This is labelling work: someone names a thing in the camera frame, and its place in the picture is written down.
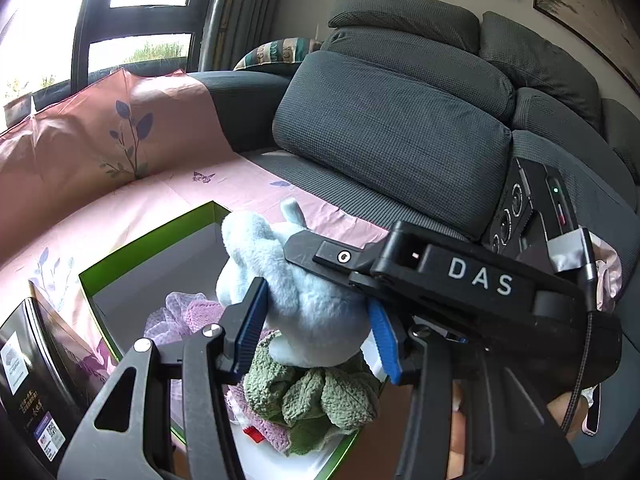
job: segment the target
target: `green plants outside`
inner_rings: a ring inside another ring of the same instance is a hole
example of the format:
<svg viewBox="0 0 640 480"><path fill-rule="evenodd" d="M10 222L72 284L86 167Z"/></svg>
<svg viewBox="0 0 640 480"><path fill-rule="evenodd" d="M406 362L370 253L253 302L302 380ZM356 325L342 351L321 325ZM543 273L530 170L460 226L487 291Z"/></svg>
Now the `green plants outside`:
<svg viewBox="0 0 640 480"><path fill-rule="evenodd" d="M145 46L136 51L124 60L124 63L136 63L138 61L148 61L152 59L167 59L182 56L182 45L177 41L174 43L151 44L145 42Z"/></svg>

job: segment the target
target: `sofa armrest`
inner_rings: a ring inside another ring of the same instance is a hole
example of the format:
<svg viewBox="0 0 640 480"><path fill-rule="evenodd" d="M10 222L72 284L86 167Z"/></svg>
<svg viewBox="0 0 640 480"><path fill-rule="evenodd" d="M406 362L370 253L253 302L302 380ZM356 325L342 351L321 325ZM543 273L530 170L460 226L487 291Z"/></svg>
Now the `sofa armrest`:
<svg viewBox="0 0 640 480"><path fill-rule="evenodd" d="M275 146L271 123L287 91L286 77L261 72L196 72L207 87L222 131L238 153Z"/></svg>

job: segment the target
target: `curtain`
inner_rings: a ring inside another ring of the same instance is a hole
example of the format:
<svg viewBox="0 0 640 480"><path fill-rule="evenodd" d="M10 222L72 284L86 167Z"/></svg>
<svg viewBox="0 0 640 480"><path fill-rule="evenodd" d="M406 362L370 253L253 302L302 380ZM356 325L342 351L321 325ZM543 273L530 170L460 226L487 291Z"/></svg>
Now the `curtain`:
<svg viewBox="0 0 640 480"><path fill-rule="evenodd" d="M245 54L270 41L276 4L277 0L216 0L210 28L215 38L210 52L203 52L204 67L232 70Z"/></svg>

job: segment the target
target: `plush toy ear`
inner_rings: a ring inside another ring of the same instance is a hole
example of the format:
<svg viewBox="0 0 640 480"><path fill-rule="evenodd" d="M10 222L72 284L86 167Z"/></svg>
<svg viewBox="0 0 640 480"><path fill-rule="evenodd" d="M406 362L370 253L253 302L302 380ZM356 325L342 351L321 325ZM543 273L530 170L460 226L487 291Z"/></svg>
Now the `plush toy ear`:
<svg viewBox="0 0 640 480"><path fill-rule="evenodd" d="M281 243L266 219L258 214L229 213L222 222L222 239L226 251L250 281L261 276L269 284L273 306L280 312L298 309L298 290Z"/></svg>
<svg viewBox="0 0 640 480"><path fill-rule="evenodd" d="M304 227L306 229L305 216L302 213L302 209L300 209L300 205L295 198L287 198L286 200L280 202L280 210L282 211L282 215L287 222L291 222L292 224L299 225L300 227Z"/></svg>

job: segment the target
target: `butterfly print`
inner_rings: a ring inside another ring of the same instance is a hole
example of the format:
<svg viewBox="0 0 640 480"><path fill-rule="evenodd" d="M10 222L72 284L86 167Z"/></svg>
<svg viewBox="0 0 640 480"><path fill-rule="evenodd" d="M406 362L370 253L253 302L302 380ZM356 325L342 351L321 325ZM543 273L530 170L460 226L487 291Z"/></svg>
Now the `butterfly print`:
<svg viewBox="0 0 640 480"><path fill-rule="evenodd" d="M198 173L197 171L193 172L193 181L194 182L202 182L203 184L208 184L211 182L211 177L214 176L215 173L211 173L210 175L203 175Z"/></svg>

